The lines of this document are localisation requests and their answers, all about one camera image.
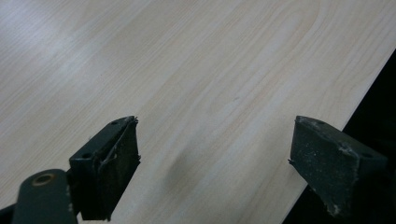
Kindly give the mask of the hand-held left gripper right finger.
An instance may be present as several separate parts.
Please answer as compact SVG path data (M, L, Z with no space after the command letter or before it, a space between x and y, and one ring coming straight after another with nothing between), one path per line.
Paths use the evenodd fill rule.
M367 212L375 178L388 159L330 124L295 119L289 163L334 217Z

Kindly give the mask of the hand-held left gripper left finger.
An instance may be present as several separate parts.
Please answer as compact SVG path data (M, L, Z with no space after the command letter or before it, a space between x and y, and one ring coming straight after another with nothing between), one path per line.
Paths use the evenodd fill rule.
M110 220L140 164L134 116L109 122L70 159L68 180L75 212Z

